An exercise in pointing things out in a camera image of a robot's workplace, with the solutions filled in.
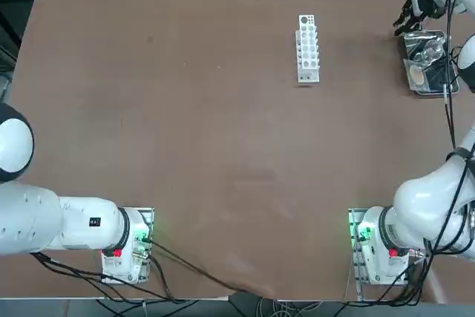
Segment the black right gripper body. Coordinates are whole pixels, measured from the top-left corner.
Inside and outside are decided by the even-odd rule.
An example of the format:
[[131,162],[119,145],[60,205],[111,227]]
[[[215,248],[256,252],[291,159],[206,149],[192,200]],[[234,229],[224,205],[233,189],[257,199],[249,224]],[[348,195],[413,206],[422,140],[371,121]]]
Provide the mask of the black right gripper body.
[[441,17],[440,7],[434,0],[417,0],[420,10],[420,19],[439,19]]

